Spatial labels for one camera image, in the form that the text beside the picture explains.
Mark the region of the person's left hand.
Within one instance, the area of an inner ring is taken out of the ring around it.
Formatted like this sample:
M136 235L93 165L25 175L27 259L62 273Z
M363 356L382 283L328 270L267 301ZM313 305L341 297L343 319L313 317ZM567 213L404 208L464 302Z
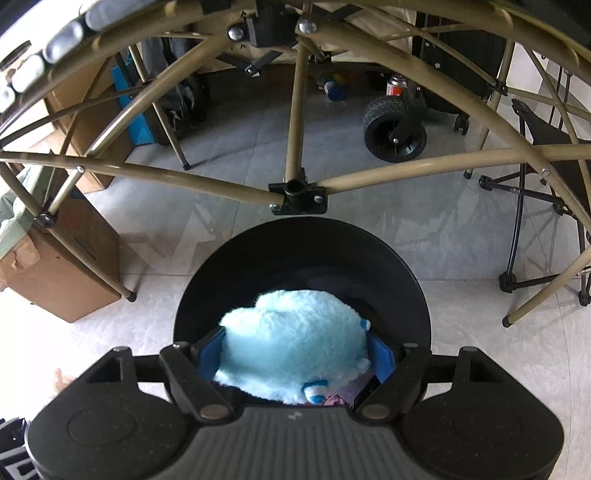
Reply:
M57 393L63 391L73 382L72 378L64 376L60 369L54 372L54 389Z

